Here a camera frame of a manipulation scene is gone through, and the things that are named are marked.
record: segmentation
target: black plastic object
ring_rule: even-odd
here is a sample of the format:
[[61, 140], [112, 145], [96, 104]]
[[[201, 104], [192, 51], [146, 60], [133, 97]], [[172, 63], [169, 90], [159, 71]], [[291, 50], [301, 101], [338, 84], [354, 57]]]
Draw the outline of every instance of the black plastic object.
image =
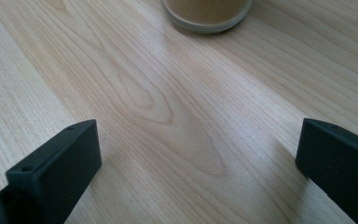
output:
[[358, 223], [358, 135], [304, 119], [296, 165]]
[[101, 165], [95, 120], [62, 130], [7, 171], [0, 224], [62, 224]]

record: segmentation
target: wooden table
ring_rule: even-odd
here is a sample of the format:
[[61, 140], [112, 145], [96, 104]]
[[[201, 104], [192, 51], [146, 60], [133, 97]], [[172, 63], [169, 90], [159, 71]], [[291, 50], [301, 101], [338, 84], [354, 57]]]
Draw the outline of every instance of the wooden table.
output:
[[159, 0], [0, 0], [0, 189], [98, 121], [103, 167], [67, 223], [352, 223], [295, 166], [303, 118], [358, 134], [358, 1], [255, 0], [195, 35]]

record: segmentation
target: beige cup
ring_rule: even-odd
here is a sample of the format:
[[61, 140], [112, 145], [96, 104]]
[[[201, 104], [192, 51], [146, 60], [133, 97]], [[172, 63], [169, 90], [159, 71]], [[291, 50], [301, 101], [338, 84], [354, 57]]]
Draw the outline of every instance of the beige cup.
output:
[[253, 0], [161, 0], [176, 24], [198, 33], [218, 33], [248, 12]]

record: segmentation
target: cup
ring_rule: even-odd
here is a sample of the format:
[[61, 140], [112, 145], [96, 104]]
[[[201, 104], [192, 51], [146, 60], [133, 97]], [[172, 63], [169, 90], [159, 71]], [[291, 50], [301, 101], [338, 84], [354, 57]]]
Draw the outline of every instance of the cup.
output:
[[213, 34], [241, 21], [253, 0], [161, 0], [170, 19], [190, 31]]

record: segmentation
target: wood grain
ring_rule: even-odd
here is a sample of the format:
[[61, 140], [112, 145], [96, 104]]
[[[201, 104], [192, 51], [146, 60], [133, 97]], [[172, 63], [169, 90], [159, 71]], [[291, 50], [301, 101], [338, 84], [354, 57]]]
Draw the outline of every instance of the wood grain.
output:
[[303, 118], [358, 133], [358, 1], [255, 0], [219, 35], [159, 0], [0, 0], [4, 172], [97, 119], [67, 223], [353, 223], [296, 168]]

